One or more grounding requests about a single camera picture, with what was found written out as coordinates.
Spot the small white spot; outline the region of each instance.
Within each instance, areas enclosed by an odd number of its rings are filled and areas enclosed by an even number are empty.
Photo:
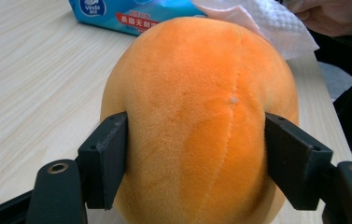
[[[237,99],[237,97],[233,96],[231,98],[231,104],[236,104],[237,102],[239,102],[239,100]]]

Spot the tissue box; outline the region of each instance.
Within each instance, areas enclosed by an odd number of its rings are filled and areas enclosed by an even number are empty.
[[[161,21],[204,15],[190,0],[69,0],[77,21],[141,35]]]

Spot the light wood surface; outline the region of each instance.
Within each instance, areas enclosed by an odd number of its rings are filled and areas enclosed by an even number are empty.
[[[32,189],[46,163],[76,157],[98,125],[108,74],[134,40],[77,23],[67,0],[0,0],[0,203]],[[289,64],[301,127],[335,151],[334,164],[351,160],[314,55]],[[115,210],[88,213],[90,223],[122,223]],[[320,216],[286,204],[274,223]]]

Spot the plush toy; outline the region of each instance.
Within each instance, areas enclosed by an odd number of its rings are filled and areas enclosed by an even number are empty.
[[[178,18],[140,35],[106,83],[102,119],[129,116],[115,207],[128,223],[267,223],[265,112],[298,121],[288,65],[259,35]]]

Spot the white tissue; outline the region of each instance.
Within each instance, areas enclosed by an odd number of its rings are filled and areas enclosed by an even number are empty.
[[[208,18],[237,23],[263,36],[285,60],[318,49],[303,23],[275,0],[191,0]]]

